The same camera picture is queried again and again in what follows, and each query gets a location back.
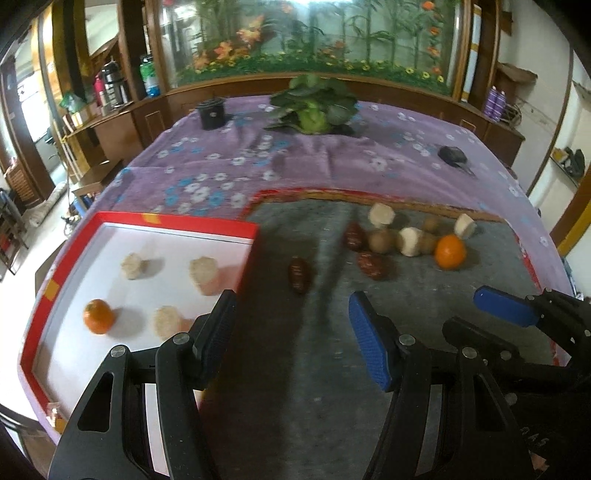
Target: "green plant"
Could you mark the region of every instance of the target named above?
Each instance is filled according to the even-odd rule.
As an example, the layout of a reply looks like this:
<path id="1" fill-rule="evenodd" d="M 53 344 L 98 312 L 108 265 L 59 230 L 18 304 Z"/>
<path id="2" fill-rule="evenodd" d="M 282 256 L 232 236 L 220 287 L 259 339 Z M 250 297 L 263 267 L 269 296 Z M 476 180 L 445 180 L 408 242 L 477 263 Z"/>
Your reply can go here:
<path id="1" fill-rule="evenodd" d="M 271 96 L 271 105 L 277 107 L 271 117 L 277 122 L 269 128 L 289 126 L 306 135 L 325 134 L 347 123 L 358 111 L 356 103 L 342 80 L 299 75 L 291 79 L 289 89 Z"/>

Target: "spray can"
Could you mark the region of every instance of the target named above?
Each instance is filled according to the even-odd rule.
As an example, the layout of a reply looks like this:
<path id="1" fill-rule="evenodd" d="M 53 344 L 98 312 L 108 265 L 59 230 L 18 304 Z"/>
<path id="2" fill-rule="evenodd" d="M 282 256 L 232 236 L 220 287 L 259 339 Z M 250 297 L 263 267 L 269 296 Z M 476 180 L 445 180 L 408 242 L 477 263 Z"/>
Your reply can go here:
<path id="1" fill-rule="evenodd" d="M 496 99 L 498 96 L 499 96 L 499 92 L 497 92 L 496 87 L 493 86 L 488 92 L 488 97 L 486 98 L 486 103 L 485 103 L 484 112 L 483 112 L 488 118 L 494 117 L 495 104 L 496 104 Z"/>
<path id="2" fill-rule="evenodd" d="M 505 92 L 501 92 L 495 102 L 495 114 L 493 116 L 493 120 L 495 122 L 498 122 L 503 116 L 503 112 L 505 111 L 506 105 L 507 97 L 505 96 Z"/>

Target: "orange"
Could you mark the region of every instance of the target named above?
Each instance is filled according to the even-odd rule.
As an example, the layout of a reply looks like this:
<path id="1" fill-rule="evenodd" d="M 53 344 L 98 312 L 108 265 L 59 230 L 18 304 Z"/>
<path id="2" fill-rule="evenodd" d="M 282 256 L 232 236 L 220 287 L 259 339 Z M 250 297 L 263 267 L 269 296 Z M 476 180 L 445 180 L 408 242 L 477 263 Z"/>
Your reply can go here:
<path id="1" fill-rule="evenodd" d="M 104 300 L 91 300 L 84 308 L 84 324 L 97 335 L 107 333 L 115 323 L 115 315 Z"/>
<path id="2" fill-rule="evenodd" d="M 443 270 L 455 270 L 466 259 L 466 247 L 464 242 L 455 235 L 442 237 L 435 247 L 435 262 Z"/>

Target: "tiled floor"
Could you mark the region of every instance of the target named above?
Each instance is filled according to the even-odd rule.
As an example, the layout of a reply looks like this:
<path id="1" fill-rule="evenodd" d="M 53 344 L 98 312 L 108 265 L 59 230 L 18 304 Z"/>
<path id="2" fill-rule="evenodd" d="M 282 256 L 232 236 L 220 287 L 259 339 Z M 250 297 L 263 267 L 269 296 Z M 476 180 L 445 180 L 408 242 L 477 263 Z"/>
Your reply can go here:
<path id="1" fill-rule="evenodd" d="M 22 336 L 35 302 L 35 272 L 65 240 L 67 210 L 64 195 L 38 228 L 29 226 L 21 249 L 15 276 L 7 273 L 0 283 L 0 404 L 22 415 L 35 418 L 17 377 L 17 358 Z"/>

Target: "thermos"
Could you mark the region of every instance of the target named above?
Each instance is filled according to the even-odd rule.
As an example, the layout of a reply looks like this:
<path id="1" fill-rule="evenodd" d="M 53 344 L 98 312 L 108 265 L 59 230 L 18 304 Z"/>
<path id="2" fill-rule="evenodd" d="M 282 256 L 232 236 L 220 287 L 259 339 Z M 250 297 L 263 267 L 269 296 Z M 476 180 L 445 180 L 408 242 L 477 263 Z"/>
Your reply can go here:
<path id="1" fill-rule="evenodd" d="M 494 116 L 493 120 L 498 122 L 501 120 L 503 116 L 503 112 L 505 111 L 505 107 L 507 105 L 507 97 L 505 96 L 505 92 L 501 92 L 495 101 L 495 109 L 494 109 Z"/>
<path id="2" fill-rule="evenodd" d="M 494 118 L 495 104 L 498 96 L 499 92 L 497 92 L 496 87 L 493 86 L 488 92 L 488 97 L 486 98 L 486 103 L 483 111 L 483 113 L 490 119 Z"/>
<path id="3" fill-rule="evenodd" d="M 112 108 L 119 107 L 129 101 L 127 90 L 125 88 L 125 79 L 121 73 L 121 68 L 113 59 L 107 63 L 102 70 L 105 79 L 107 97 Z"/>

